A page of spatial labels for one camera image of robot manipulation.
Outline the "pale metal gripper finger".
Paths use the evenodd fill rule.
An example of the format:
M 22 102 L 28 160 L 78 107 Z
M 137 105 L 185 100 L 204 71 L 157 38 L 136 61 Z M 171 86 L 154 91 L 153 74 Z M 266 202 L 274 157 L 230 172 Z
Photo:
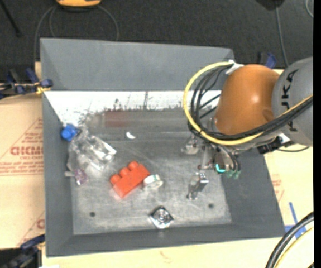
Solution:
M 189 200 L 195 200 L 198 193 L 200 193 L 208 183 L 209 180 L 204 173 L 196 172 L 190 178 L 187 198 Z
M 181 148 L 183 154 L 197 154 L 201 150 L 201 139 L 196 135 L 191 135 Z

